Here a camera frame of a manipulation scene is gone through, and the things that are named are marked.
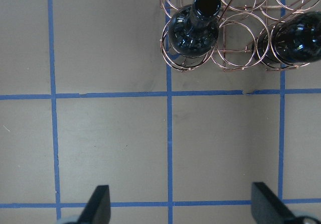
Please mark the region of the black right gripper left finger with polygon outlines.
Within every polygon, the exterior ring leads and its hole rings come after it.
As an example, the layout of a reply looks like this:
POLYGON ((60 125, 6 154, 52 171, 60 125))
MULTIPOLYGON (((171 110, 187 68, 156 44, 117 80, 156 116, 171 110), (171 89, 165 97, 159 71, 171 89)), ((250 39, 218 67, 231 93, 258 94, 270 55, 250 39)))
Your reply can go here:
POLYGON ((108 224, 111 219, 110 192, 108 185, 98 185, 76 223, 108 224))

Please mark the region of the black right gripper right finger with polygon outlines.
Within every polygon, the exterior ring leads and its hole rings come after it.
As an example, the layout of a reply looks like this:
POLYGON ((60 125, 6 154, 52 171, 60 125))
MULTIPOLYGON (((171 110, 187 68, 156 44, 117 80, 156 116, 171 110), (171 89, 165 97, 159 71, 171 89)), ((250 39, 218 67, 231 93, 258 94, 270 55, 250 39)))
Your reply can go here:
POLYGON ((258 224, 301 223, 264 182, 252 183, 251 214, 258 224))

